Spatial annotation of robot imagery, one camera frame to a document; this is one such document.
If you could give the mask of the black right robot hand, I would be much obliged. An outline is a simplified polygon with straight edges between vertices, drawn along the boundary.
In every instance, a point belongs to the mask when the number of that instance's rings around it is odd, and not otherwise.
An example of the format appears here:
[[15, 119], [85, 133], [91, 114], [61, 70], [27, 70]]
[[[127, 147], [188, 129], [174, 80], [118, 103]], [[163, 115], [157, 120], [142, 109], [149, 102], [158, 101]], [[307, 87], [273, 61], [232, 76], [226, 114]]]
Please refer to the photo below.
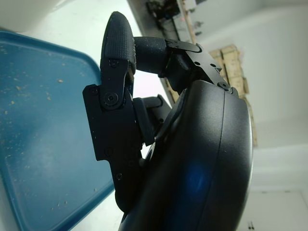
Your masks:
[[109, 163], [121, 231], [234, 231], [252, 177], [246, 102], [199, 44], [134, 37], [113, 12], [101, 84], [83, 90], [95, 157]]

